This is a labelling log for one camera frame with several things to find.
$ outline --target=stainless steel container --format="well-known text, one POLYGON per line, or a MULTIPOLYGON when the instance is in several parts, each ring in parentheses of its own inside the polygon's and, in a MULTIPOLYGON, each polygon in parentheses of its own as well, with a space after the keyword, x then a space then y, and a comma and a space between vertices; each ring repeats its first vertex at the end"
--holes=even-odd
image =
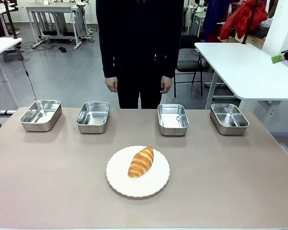
POLYGON ((160 133, 164 136, 184 136, 189 127, 186 111, 180 104, 160 104, 158 118, 160 133))
POLYGON ((107 102, 84 103, 76 123, 82 133, 104 133, 107 128, 110 113, 107 102))
POLYGON ((38 100, 19 118, 27 131, 48 132, 62 114, 60 101, 38 100))
POLYGON ((210 117, 222 135, 243 135, 250 125, 238 107, 233 104, 212 104, 210 117))

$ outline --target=white plate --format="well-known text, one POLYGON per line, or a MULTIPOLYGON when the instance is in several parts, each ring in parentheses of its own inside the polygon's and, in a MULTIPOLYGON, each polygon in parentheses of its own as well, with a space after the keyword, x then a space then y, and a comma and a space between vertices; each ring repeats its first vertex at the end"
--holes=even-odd
POLYGON ((135 154, 146 146, 130 146, 115 153, 108 161, 106 175, 109 184, 119 193, 144 197, 160 191, 168 182, 169 165, 165 156, 154 149, 154 162, 150 170, 138 178, 130 178, 128 170, 135 154))

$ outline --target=black sweater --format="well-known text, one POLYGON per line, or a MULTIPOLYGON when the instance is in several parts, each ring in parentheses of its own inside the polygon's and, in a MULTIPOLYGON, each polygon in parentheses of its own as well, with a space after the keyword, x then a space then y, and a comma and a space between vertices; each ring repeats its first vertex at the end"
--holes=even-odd
POLYGON ((158 60, 173 77, 177 65, 184 0, 96 0, 99 42, 106 78, 121 68, 158 60))

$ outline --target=bread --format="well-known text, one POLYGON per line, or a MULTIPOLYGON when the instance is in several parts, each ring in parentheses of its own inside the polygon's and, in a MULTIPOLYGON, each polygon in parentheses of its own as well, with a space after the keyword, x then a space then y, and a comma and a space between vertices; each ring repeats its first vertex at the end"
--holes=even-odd
POLYGON ((137 178, 144 175, 153 165, 154 150, 152 147, 147 147, 138 152, 129 167, 128 176, 130 178, 137 178))

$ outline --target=blue cloth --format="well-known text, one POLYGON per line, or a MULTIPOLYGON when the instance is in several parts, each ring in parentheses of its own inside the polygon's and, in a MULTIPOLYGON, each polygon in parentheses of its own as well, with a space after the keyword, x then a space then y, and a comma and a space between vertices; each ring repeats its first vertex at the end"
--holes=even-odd
POLYGON ((205 35, 207 41, 213 34, 217 23, 220 23, 226 12, 228 11, 229 5, 233 0, 210 0, 208 9, 203 24, 202 32, 205 35))

